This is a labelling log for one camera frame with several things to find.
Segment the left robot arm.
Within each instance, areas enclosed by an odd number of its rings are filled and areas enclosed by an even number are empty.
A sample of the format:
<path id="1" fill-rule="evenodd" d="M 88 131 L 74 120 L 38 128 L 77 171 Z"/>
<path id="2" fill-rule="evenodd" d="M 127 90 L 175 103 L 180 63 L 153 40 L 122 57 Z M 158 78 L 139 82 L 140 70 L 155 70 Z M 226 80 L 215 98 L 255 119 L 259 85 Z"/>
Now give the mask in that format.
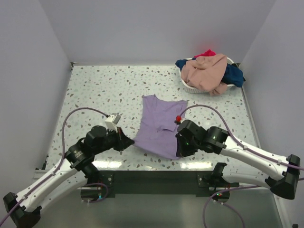
<path id="1" fill-rule="evenodd" d="M 55 188 L 78 172 L 82 173 L 81 180 L 87 186 L 99 185 L 102 178 L 93 165 L 95 155 L 110 149 L 120 152 L 133 144 L 134 140 L 120 127 L 110 131 L 103 126 L 94 126 L 44 176 L 25 190 L 4 196 L 8 216 L 18 228 L 34 227 L 41 218 L 42 201 Z"/>

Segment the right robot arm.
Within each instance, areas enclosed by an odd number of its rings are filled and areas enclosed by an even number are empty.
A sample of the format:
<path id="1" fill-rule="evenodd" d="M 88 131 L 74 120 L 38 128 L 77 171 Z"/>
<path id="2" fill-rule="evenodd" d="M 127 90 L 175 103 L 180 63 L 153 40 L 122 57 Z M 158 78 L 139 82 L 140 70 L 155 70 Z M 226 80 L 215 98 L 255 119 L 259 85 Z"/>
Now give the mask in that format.
<path id="1" fill-rule="evenodd" d="M 269 189 L 273 194 L 293 200 L 300 176 L 300 158 L 266 152 L 241 141 L 228 131 L 213 126 L 204 129 L 191 120 L 176 120 L 178 157 L 191 156 L 201 150 L 236 159 L 243 165 L 218 162 L 205 181 L 216 187 L 245 183 Z"/>

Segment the lavender t shirt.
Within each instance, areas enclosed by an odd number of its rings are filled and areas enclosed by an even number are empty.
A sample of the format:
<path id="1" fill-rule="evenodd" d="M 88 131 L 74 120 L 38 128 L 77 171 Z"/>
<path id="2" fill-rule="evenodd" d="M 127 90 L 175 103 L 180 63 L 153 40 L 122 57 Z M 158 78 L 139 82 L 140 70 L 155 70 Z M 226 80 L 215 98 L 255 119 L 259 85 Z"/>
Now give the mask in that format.
<path id="1" fill-rule="evenodd" d="M 156 95 L 142 97 L 142 118 L 134 138 L 134 146 L 163 158 L 178 160 L 176 117 L 187 108 L 188 102 L 164 101 Z"/>

